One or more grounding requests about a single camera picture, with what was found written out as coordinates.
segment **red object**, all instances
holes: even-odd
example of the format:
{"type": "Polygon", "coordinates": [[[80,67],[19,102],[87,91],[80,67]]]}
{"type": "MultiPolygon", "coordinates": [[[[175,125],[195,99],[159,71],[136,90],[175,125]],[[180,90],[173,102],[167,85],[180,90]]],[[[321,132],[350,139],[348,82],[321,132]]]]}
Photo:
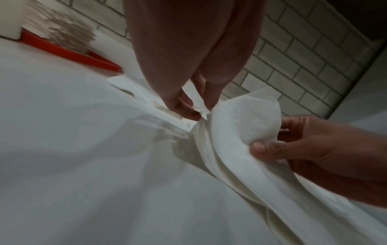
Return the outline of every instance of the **red object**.
{"type": "Polygon", "coordinates": [[[88,55],[80,54],[65,48],[62,48],[58,45],[55,45],[43,38],[23,29],[21,34],[21,39],[19,40],[22,43],[28,44],[35,48],[44,50],[56,56],[60,56],[65,59],[69,59],[75,62],[79,62],[85,65],[91,65],[98,68],[120,72],[122,71],[122,67],[117,65],[116,63],[111,62],[108,59],[92,52],[88,51],[88,55]]]}

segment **fingernail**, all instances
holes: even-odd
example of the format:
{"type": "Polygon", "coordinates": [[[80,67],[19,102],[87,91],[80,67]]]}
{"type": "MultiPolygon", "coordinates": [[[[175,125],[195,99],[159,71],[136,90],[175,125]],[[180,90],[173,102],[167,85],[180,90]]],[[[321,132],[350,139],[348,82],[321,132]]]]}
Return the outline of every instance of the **fingernail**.
{"type": "Polygon", "coordinates": [[[252,148],[252,151],[254,151],[254,153],[256,154],[263,154],[266,152],[265,145],[260,142],[254,142],[251,148],[252,148]]]}

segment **red tray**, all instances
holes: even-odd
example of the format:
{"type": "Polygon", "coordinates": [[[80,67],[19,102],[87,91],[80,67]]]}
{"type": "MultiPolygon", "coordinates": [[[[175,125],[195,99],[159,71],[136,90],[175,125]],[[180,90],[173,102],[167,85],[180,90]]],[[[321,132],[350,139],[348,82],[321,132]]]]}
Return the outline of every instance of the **red tray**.
{"type": "Polygon", "coordinates": [[[88,51],[87,55],[80,54],[65,48],[62,48],[58,45],[55,45],[43,38],[23,29],[21,34],[21,39],[19,40],[22,43],[28,44],[35,48],[44,50],[56,56],[60,56],[65,59],[69,59],[75,62],[79,62],[85,65],[91,65],[98,68],[120,72],[122,71],[122,67],[111,62],[108,59],[92,52],[88,51]]]}

